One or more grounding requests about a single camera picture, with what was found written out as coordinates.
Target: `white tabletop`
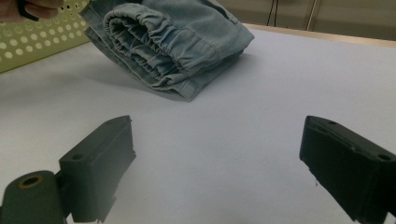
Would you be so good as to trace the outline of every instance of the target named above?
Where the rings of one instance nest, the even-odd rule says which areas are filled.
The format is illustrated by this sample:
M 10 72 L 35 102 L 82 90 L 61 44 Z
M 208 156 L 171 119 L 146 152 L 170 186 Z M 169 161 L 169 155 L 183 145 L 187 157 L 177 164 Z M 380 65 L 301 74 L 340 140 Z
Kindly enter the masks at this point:
M 0 190 L 57 172 L 96 127 L 130 115 L 137 158 L 106 223 L 353 223 L 299 160 L 304 119 L 396 153 L 396 48 L 251 31 L 190 103 L 148 91 L 92 44 L 0 75 Z

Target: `background wall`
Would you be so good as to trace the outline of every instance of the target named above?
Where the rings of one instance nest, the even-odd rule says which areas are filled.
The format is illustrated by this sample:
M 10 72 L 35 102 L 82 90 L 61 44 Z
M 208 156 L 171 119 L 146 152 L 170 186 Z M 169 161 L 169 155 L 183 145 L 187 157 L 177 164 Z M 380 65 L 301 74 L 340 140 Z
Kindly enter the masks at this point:
M 240 21 L 261 25 L 267 23 L 273 2 L 273 0 L 218 1 Z M 275 9 L 276 6 L 273 8 L 269 23 L 271 26 L 274 26 Z M 276 26 L 396 40 L 396 1 L 278 0 Z

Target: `human hand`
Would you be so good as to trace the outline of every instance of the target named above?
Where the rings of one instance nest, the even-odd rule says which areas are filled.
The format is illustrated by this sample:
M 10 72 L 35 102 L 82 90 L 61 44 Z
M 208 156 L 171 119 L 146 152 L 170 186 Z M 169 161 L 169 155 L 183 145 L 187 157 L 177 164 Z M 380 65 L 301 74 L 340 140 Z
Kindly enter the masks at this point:
M 58 15 L 58 7 L 64 4 L 64 0 L 25 0 L 25 10 L 32 16 L 51 19 Z M 15 22 L 23 21 L 18 11 L 17 0 L 0 0 L 0 21 Z

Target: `perforated basket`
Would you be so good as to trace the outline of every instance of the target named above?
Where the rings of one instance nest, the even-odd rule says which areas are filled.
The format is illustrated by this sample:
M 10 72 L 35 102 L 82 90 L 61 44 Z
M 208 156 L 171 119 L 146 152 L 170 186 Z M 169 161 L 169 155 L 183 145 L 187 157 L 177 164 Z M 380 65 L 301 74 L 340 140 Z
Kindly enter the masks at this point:
M 89 0 L 65 0 L 51 20 L 0 23 L 0 73 L 87 43 L 79 16 Z

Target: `denim garment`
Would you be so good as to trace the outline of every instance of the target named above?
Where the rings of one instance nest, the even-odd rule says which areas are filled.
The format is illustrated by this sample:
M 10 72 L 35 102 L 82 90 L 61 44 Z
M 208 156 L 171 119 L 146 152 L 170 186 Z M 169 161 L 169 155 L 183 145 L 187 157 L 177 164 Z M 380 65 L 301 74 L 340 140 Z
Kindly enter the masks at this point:
M 214 0 L 134 2 L 93 0 L 80 15 L 91 42 L 156 91 L 192 100 L 254 38 Z

